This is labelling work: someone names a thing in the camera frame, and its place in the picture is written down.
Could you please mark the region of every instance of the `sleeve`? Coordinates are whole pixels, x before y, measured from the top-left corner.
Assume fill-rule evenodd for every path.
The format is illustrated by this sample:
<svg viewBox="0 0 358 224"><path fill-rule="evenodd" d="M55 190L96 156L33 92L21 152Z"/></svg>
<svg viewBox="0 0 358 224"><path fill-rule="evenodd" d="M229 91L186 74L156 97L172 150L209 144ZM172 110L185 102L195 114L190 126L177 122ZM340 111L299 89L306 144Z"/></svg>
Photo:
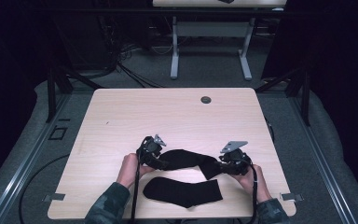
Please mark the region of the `sleeve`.
<svg viewBox="0 0 358 224"><path fill-rule="evenodd" d="M257 205L258 220L260 224L289 224L290 219L283 210L278 199L270 199Z"/></svg>
<svg viewBox="0 0 358 224"><path fill-rule="evenodd" d="M124 208L130 198L130 192L124 186L113 183L92 205L86 215L86 224L121 223Z"/></svg>

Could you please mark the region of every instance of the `white desk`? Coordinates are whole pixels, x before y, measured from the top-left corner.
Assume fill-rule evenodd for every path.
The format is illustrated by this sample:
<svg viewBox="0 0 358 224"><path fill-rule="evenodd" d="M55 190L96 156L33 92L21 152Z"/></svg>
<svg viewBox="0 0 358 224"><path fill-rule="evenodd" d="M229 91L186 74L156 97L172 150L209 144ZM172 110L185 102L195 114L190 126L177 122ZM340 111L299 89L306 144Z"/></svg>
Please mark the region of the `white desk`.
<svg viewBox="0 0 358 224"><path fill-rule="evenodd" d="M275 8L284 7L286 0L234 0L227 4L218 0L153 0L153 7L247 7ZM244 37L239 57L245 80L252 80L252 74L246 59L249 42L254 30L255 19L250 22L180 22L172 20L172 65L171 78L177 79L179 67L178 36L232 36Z"/></svg>
<svg viewBox="0 0 358 224"><path fill-rule="evenodd" d="M201 102L209 96L209 104ZM117 179L124 155L135 152L148 135L158 133L167 143L162 152L183 148L218 159L228 141L248 141L242 148L263 167L272 197L289 193L269 130L252 89L125 89L97 90L80 127L52 201L53 219L84 218L97 198ZM142 191L153 177L198 183L206 181L198 167L155 171L139 186L137 218L250 217L252 199L228 175L217 179L223 200L189 209L147 199ZM281 201L289 216L293 202ZM131 203L124 218L131 217Z"/></svg>

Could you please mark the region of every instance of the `hand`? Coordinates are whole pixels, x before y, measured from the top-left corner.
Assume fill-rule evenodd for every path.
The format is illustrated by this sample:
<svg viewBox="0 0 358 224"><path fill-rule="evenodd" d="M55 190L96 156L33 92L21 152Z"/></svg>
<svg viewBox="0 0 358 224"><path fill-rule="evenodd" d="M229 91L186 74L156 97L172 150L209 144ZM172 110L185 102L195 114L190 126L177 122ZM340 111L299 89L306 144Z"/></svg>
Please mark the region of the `hand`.
<svg viewBox="0 0 358 224"><path fill-rule="evenodd" d="M261 167L254 164L254 168L257 174L257 201L262 203L272 197L269 194L269 189L267 189L266 179L263 176ZM232 175L232 177L241 184L246 193L250 195L253 194L253 185L255 180L253 170L250 166L248 167L248 173L246 173L246 175Z"/></svg>
<svg viewBox="0 0 358 224"><path fill-rule="evenodd" d="M135 173L137 165L138 158L135 153L130 153L126 155L121 164L120 172L118 173L116 182L128 189L135 182ZM139 168L139 178L154 170L155 169L149 166L141 165Z"/></svg>

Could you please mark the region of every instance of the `white table leg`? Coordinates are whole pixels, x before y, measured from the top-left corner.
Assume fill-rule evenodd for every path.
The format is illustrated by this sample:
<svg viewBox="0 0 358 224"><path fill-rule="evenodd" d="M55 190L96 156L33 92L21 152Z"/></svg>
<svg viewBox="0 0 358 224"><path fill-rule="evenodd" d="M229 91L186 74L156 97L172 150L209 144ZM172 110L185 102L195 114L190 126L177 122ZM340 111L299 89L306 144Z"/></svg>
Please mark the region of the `white table leg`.
<svg viewBox="0 0 358 224"><path fill-rule="evenodd" d="M179 49L178 49L178 34L176 17L172 18L172 64L171 64L171 79L178 78L179 68Z"/></svg>
<svg viewBox="0 0 358 224"><path fill-rule="evenodd" d="M251 20L249 21L249 26L246 31L245 40L243 41L242 49L239 50L242 72L243 75L245 76L245 80L249 80L249 81L252 80L252 74L251 74L251 70L249 69L248 61L246 59L246 53L248 51L249 43L252 38L254 26L255 26L255 18L251 18Z"/></svg>

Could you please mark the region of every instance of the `round hole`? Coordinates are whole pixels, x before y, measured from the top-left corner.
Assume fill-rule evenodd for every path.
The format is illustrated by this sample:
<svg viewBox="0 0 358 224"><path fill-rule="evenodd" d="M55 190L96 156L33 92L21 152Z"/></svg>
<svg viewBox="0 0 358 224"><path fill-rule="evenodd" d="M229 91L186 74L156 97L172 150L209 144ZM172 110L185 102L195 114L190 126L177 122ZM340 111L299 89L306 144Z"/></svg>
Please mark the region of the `round hole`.
<svg viewBox="0 0 358 224"><path fill-rule="evenodd" d="M201 97L201 101L202 101L204 104L209 104L212 100L211 100L211 97L209 97L209 96L202 96L202 97Z"/></svg>

